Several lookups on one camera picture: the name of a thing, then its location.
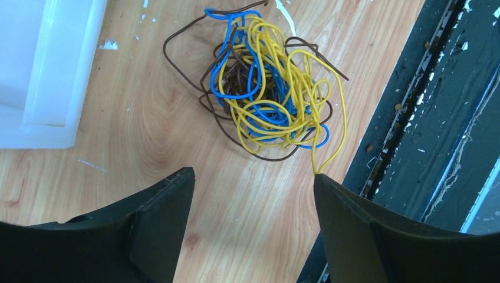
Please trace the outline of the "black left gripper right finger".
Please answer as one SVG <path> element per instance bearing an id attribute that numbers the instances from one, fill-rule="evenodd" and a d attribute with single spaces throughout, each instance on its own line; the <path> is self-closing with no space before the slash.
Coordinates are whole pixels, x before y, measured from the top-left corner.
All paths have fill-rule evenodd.
<path id="1" fill-rule="evenodd" d="M 498 282 L 499 234 L 437 228 L 388 210 L 324 174 L 315 206 L 332 282 Z"/>

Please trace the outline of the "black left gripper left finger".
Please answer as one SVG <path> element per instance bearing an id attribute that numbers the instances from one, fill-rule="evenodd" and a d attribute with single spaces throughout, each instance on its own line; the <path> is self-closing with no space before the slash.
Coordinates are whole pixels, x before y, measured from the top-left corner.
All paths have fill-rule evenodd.
<path id="1" fill-rule="evenodd" d="M 65 223 L 1 223 L 1 281 L 172 282 L 194 188 L 184 167 Z"/>

